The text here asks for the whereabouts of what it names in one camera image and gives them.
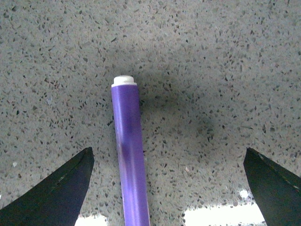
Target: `gray stone surface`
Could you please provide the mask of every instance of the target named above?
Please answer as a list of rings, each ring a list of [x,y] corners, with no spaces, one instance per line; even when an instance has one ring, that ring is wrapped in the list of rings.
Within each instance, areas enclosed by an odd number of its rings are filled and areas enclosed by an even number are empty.
[[[2,0],[0,208],[91,146],[81,213],[123,225],[120,74],[140,89],[152,226],[244,204],[246,147],[301,176],[300,12],[298,0]]]

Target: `terrazzo surface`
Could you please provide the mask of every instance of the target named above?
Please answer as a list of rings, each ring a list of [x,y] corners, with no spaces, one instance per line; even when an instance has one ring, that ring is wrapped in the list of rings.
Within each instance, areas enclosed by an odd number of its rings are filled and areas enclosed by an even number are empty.
[[[300,18],[299,0],[2,0],[0,208],[91,146],[81,214],[124,224],[121,74],[139,85],[152,226],[253,202],[249,146],[301,176]]]

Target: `dark speck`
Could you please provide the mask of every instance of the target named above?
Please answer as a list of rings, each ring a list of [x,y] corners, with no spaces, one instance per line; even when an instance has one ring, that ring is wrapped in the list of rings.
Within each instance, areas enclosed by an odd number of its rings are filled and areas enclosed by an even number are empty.
[[[113,123],[113,120],[109,121],[109,122],[107,123],[107,125],[110,126],[112,123]]]

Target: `white marker cap end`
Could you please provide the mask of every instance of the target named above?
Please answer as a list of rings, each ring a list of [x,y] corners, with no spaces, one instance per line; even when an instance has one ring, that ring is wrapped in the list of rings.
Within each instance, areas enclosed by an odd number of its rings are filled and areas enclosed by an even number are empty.
[[[120,75],[114,78],[114,86],[121,86],[121,85],[137,85],[137,83],[134,82],[134,78],[129,75]]]

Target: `marker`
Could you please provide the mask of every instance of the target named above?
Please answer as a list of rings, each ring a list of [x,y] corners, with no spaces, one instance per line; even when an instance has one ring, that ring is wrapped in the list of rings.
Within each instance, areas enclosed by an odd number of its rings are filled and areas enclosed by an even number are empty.
[[[111,92],[125,226],[150,226],[138,86],[121,75]]]

